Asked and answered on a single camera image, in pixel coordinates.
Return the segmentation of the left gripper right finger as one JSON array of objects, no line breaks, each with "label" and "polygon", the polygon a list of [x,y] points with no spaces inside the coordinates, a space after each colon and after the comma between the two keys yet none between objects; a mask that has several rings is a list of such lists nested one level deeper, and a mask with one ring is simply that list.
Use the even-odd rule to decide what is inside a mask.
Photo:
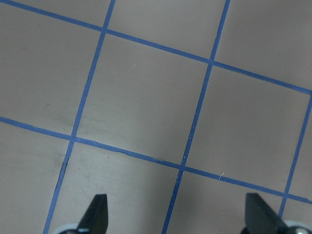
[{"label": "left gripper right finger", "polygon": [[288,226],[258,193],[247,193],[245,199],[246,234],[284,234]]}]

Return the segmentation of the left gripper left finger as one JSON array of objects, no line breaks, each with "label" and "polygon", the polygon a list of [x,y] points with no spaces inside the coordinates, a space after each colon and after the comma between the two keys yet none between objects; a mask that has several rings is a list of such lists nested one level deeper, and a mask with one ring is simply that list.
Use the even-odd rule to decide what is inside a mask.
[{"label": "left gripper left finger", "polygon": [[76,227],[77,234],[105,234],[108,229],[106,194],[95,195]]}]

